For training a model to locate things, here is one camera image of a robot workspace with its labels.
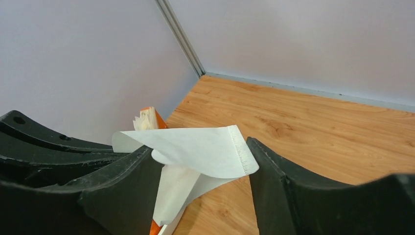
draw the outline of gray wall trim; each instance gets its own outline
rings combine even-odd
[[[396,110],[415,113],[415,106],[395,104],[395,103],[383,102],[383,101],[372,100],[372,99],[364,99],[364,98],[358,98],[354,96],[322,92],[322,91],[316,91],[316,90],[300,88],[300,87],[286,86],[286,85],[281,85],[281,84],[272,83],[272,82],[263,82],[263,81],[257,81],[257,80],[252,80],[252,79],[233,77],[233,76],[217,74],[217,73],[212,73],[212,72],[207,72],[206,75],[213,76],[213,77],[220,77],[220,78],[233,80],[233,81],[246,82],[246,83],[251,83],[251,84],[256,84],[256,85],[261,85],[261,86],[274,87],[274,88],[278,88],[282,90],[294,91],[294,92],[299,92],[299,93],[304,93],[304,94],[312,94],[312,95],[317,95],[317,96],[322,96],[322,97],[327,97],[327,98],[345,100],[345,101],[350,101],[350,102],[355,102],[355,103],[361,103],[361,104],[367,104],[367,105],[372,105],[372,106],[378,106],[378,107],[383,107],[383,108],[388,108],[388,109],[396,109]]]
[[[165,19],[167,20],[171,30],[176,36],[177,41],[182,47],[194,70],[196,71],[199,77],[203,76],[206,73],[205,69],[200,63],[199,58],[197,58],[195,51],[193,50],[189,40],[183,32],[183,29],[180,26],[180,23],[177,20],[170,3],[168,2],[168,0],[156,0],[156,3],[159,6],[161,12],[163,13]]]

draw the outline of wood grain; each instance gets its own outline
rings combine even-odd
[[[349,184],[415,172],[413,113],[203,76],[167,122],[169,128],[236,124],[245,138]],[[258,234],[249,178],[196,199],[174,234]]]

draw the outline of hole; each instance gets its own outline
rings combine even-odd
[[[59,138],[63,141],[70,141],[70,137],[67,137],[65,135],[60,135]]]
[[[21,125],[26,123],[26,121],[23,120],[23,118],[21,118],[21,117],[14,117],[13,120],[14,120],[15,123],[21,124]]]

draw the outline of metal strip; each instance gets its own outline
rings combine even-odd
[[[168,22],[170,28],[172,29],[174,36],[176,36],[176,39],[186,54],[190,64],[193,66],[193,69],[196,71],[199,77],[205,75],[205,69],[200,63],[199,58],[197,58],[195,51],[193,50],[189,40],[183,32],[183,29],[180,26],[180,23],[177,20],[176,15],[174,14],[168,0],[156,0],[156,3],[163,13],[164,18]]]

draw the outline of white wall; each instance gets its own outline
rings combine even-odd
[[[154,0],[0,1],[0,116],[110,143],[143,107],[168,117],[197,79]]]
[[[415,105],[414,0],[170,0],[207,72]]]

